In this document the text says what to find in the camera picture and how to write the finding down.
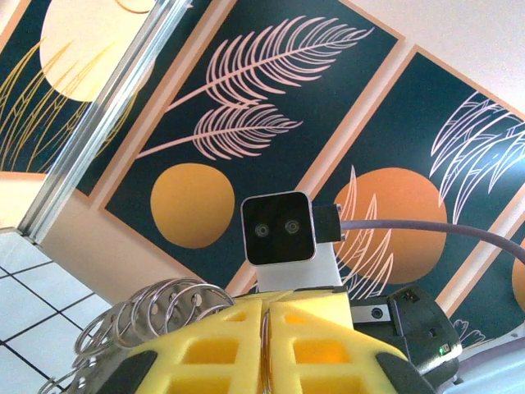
white tile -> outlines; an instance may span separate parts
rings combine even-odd
[[[12,277],[0,279],[0,339],[6,340],[54,313]]]
[[[0,267],[9,273],[51,260],[36,246],[15,232],[0,232]]]
[[[79,326],[85,328],[94,318],[111,307],[110,304],[98,295],[92,295],[88,299],[79,302],[77,305],[73,305],[66,309],[63,313]]]
[[[62,316],[31,328],[8,345],[50,377],[61,378],[75,360],[73,345],[80,330]]]
[[[45,383],[46,378],[0,346],[0,392],[38,392]]]
[[[66,308],[92,293],[56,263],[18,273],[15,277],[57,309]]]

white ceiling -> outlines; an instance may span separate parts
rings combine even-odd
[[[525,113],[523,0],[351,0]]]

camera lens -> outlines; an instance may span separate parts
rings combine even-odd
[[[295,234],[297,231],[299,231],[299,222],[296,220],[289,220],[285,224],[285,230],[290,235]]]
[[[372,309],[372,317],[373,318],[382,318],[383,317],[383,311],[379,308]]]
[[[259,238],[264,238],[265,236],[268,236],[270,234],[270,227],[268,227],[267,224],[259,223],[255,227],[255,235]]]

pink leaf drawing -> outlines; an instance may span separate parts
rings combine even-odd
[[[145,150],[137,158],[186,142],[193,142],[195,148],[211,160],[259,156],[257,151],[270,146],[273,137],[302,124],[284,117],[271,104],[251,108],[222,106],[206,112],[193,135]]]
[[[222,42],[208,63],[206,84],[176,100],[166,112],[202,92],[236,108],[254,105],[267,94],[284,94],[269,84],[300,87],[320,78],[338,54],[374,30],[337,25],[337,18],[305,18],[286,19],[261,33]]]
[[[350,181],[343,203],[341,217],[345,220],[354,219],[358,199],[357,178],[352,166]],[[365,220],[377,219],[377,198],[373,195],[368,205]],[[354,241],[346,251],[344,242],[336,246],[336,257],[341,271],[346,266],[352,266],[351,271],[341,277],[343,284],[349,288],[352,300],[380,295],[385,289],[394,265],[394,255],[387,254],[392,232],[388,231],[381,239],[379,246],[371,250],[370,244],[374,237],[374,230],[359,230]]]

white camera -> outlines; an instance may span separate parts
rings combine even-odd
[[[291,191],[246,199],[241,217],[259,291],[341,285],[332,247],[341,241],[336,205],[313,208],[305,193]]]

